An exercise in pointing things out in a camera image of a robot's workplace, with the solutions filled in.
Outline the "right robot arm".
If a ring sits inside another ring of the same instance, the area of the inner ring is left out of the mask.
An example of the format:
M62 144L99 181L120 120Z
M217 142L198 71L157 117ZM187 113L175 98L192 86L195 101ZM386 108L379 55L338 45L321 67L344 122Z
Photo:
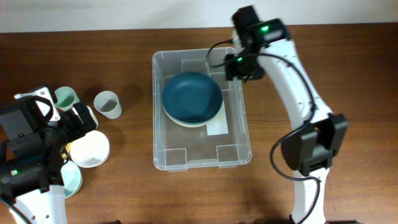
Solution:
M291 223L325 223L325 182L348 128L343 114L333 114L311 83L295 43L280 19L262 21L253 6L232 16L235 54L224 58L227 80L259 80L268 74L287 111L292 131L271 148L282 151L294 182Z

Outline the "blue large bowl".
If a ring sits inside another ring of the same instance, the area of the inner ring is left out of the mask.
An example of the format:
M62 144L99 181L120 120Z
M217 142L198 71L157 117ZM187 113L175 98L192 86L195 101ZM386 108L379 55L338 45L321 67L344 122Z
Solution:
M162 90L162 106L184 123L201 123L214 117L223 102L221 88L210 76L183 72L172 77Z

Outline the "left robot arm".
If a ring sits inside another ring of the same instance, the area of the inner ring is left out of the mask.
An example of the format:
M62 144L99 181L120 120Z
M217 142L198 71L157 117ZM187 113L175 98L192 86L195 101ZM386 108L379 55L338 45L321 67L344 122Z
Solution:
M55 109L42 113L38 96L18 99L1 110L8 139L1 144L1 201L26 223L66 223L61 168L66 145L96 129L82 102L51 121Z

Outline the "cream large bowl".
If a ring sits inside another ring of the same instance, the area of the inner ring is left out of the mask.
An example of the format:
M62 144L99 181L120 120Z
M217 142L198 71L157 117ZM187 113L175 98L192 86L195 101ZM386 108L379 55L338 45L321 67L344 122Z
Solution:
M184 127L188 127L188 128L198 128L198 127L201 127L201 126L205 126L205 125L211 123L213 120L215 120L215 117L214 117L214 118L211 118L211 119L209 119L208 121L205 121L205 122L202 122L202 123L184 123L184 122L179 121L179 120L177 120L177 119L175 119L175 118L173 118L173 117L170 117L170 116L169 116L169 118L170 118L174 123L177 123L178 125L181 125L181 126L184 126Z
M170 118L174 123L177 123L178 125L188 127L188 128L198 128L198 127L207 125L207 124L215 121L218 118L218 115L221 114L221 110L223 108L224 108L224 101L222 102L220 109L218 110L217 114L214 117L212 117L211 119L209 119L207 121L201 122L201 123L184 123L182 121L179 121L179 120L173 118L171 115L169 115L168 112L166 112L166 110L164 109L164 107L163 107L163 111L167 115L168 118Z

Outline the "grey cup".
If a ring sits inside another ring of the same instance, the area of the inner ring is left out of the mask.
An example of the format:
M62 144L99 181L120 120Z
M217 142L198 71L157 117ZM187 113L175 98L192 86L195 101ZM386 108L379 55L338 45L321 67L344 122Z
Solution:
M112 91L102 91L94 98L94 107L108 119L121 116L122 108L118 96Z

